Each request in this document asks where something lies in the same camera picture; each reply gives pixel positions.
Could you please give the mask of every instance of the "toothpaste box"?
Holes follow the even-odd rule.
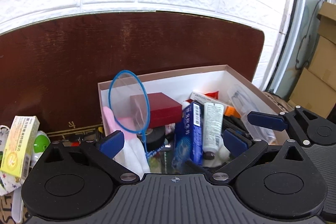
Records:
[[[25,179],[40,122],[36,116],[15,116],[6,141],[1,171]]]
[[[172,167],[179,170],[184,162],[202,164],[202,122],[200,104],[192,102],[175,125],[175,150]]]
[[[233,106],[227,105],[219,100],[216,100],[214,98],[211,98],[209,96],[206,96],[202,93],[193,91],[190,95],[190,99],[192,100],[196,100],[198,102],[200,102],[201,104],[205,104],[205,103],[214,103],[214,104],[221,104],[224,106],[224,115],[225,116],[234,116],[236,118],[240,118],[239,113],[236,111],[236,109]]]

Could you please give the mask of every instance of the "blue medicine box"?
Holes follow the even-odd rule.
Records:
[[[202,164],[201,106],[192,102],[182,111],[182,120],[175,125],[175,150],[172,167],[180,169],[187,160]]]

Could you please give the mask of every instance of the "wooden board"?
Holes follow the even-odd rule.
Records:
[[[97,83],[135,74],[228,64],[252,80],[264,34],[166,12],[103,13],[37,23],[0,36],[0,124],[36,115],[55,132],[101,123]]]

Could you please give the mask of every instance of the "black tape roll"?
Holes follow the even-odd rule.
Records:
[[[141,134],[138,134],[138,138],[142,141]],[[146,130],[146,144],[147,151],[153,151],[160,148],[165,142],[166,138],[166,130],[165,127],[156,127],[156,128],[148,128]]]

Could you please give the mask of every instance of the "open cardboard box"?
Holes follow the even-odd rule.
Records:
[[[318,34],[336,44],[336,5],[323,2],[317,18],[320,20]]]
[[[304,68],[290,100],[327,118],[336,104],[336,91]]]
[[[228,65],[171,70],[138,77],[148,94],[162,92],[179,103],[189,99],[193,91],[201,93],[219,91],[219,100],[227,102],[229,101],[227,90],[238,84],[261,112],[278,114],[281,111],[258,88]],[[108,92],[110,83],[111,81],[98,83],[100,110],[106,134],[109,134],[109,128],[102,108],[109,105]],[[286,131],[275,131],[274,134],[277,139],[276,144],[283,144],[285,140],[289,139]]]
[[[336,44],[320,37],[308,70],[336,90]]]

